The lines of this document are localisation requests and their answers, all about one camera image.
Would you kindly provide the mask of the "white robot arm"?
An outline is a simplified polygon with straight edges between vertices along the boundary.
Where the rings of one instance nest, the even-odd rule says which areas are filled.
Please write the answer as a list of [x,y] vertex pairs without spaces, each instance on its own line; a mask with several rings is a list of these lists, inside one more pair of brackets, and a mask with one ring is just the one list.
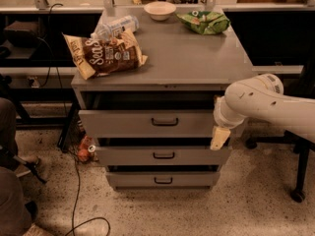
[[211,149],[221,149],[230,131],[246,118],[267,121],[315,142],[315,100],[284,95],[283,83],[274,74],[234,82],[217,97]]

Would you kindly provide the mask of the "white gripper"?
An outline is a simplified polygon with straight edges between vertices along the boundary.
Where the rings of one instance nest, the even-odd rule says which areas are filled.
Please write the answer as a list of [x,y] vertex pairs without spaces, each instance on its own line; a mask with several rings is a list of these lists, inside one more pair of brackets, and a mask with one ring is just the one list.
[[219,150],[230,136],[230,130],[241,125],[245,116],[232,110],[226,103],[225,97],[218,97],[215,102],[214,119],[219,125],[213,128],[210,149]]

